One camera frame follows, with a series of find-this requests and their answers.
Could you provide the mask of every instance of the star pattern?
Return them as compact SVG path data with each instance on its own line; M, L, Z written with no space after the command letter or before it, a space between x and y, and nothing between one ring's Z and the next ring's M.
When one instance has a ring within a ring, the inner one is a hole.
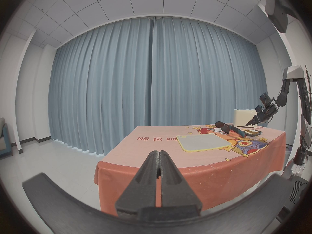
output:
M259 140L267 142L268 139L267 138L259 138Z

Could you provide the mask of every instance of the pink tablecloth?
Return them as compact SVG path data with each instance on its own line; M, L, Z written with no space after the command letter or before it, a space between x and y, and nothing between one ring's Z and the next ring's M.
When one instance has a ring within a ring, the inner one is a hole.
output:
M139 126L107 154L96 166L94 182L99 185L101 210L116 214L115 202L130 183L147 155L165 150L203 203L203 210L234 199L269 172L283 169L285 132L256 127L256 137L240 138L216 133L232 146L187 153L177 135L207 134L213 125Z

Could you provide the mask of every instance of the black cable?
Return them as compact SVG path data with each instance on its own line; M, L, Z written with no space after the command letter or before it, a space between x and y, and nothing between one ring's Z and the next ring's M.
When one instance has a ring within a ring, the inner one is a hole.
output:
M273 116L274 116L274 115L273 115ZM265 123L270 123L270 122L272 121L272 119L273 119L273 116L272 116L272 118L271 118L271 120L270 120L269 122L266 122L266 121L265 121Z

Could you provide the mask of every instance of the cartoon print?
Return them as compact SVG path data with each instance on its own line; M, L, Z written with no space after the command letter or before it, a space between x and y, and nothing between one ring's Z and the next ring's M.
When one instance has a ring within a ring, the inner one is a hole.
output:
M232 145L228 147L219 148L219 150L226 150L226 151L234 151L244 157L248 157L249 154L256 154L261 149L264 149L268 146L266 138L259 138L258 140L250 139L250 138L242 138L239 134L230 131L229 134L224 132L217 132L213 131L216 128L215 125L206 125L207 128L201 128L197 131L200 134L209 134L213 133L227 141L229 141Z

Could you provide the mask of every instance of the floor tile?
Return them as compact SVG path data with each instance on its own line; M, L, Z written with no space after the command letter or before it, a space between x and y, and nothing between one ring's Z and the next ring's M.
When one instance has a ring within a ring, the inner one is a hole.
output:
M91 206L97 210L101 210L99 204L99 194L91 190L87 190L86 193L80 198L80 201L88 206Z

